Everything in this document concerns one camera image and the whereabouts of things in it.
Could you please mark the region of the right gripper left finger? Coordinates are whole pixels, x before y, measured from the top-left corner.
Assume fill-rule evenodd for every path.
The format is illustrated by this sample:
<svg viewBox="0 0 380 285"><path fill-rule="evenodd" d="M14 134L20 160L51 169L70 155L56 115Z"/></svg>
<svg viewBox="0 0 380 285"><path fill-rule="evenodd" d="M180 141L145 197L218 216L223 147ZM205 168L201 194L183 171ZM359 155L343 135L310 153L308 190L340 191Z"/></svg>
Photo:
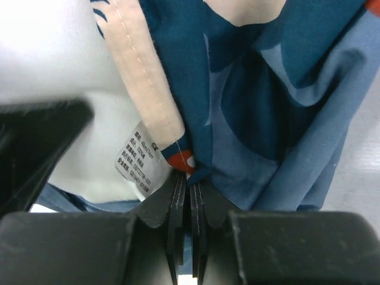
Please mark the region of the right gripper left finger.
<svg viewBox="0 0 380 285"><path fill-rule="evenodd" d="M176 284L186 178L173 173L127 213L12 213L2 284Z"/></svg>

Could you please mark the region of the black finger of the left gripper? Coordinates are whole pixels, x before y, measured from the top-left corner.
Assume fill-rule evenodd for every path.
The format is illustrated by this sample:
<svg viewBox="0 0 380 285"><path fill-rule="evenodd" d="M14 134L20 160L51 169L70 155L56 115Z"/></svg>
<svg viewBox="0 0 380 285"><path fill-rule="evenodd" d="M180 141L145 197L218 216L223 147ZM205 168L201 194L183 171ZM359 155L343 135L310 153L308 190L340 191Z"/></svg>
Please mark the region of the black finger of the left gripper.
<svg viewBox="0 0 380 285"><path fill-rule="evenodd" d="M31 208L92 118L79 99L1 106L1 216Z"/></svg>

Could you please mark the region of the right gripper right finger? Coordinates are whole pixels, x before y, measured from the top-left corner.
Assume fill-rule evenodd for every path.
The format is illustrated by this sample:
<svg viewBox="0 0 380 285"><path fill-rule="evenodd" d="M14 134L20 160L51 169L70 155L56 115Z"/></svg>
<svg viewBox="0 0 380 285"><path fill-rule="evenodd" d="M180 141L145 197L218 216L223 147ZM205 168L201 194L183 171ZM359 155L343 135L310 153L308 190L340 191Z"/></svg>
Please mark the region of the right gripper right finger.
<svg viewBox="0 0 380 285"><path fill-rule="evenodd" d="M199 284L379 283L379 237L358 214L242 211L207 183L189 196Z"/></svg>

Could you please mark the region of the white pillow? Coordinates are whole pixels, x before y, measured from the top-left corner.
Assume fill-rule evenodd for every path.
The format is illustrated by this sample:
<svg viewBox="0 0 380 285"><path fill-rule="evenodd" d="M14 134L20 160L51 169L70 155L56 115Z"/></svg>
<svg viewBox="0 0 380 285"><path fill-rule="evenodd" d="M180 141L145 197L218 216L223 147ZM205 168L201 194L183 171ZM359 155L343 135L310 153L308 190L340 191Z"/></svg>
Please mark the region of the white pillow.
<svg viewBox="0 0 380 285"><path fill-rule="evenodd" d="M106 48L88 1L1 2L1 103L79 97L92 123L49 183L92 203L136 200L115 166L141 117Z"/></svg>

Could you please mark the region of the blue letter-print pillowcase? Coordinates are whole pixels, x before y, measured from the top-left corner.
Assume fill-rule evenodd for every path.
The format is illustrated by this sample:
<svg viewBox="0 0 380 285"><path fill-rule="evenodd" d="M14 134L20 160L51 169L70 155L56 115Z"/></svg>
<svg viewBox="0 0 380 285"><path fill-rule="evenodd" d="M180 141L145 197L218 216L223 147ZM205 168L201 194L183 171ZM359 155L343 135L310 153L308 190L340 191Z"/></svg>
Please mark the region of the blue letter-print pillowcase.
<svg viewBox="0 0 380 285"><path fill-rule="evenodd" d="M150 140L150 188L172 169L243 210L322 208L379 69L378 1L90 1L121 94L94 99L92 136L37 203L126 212L145 192L122 167Z"/></svg>

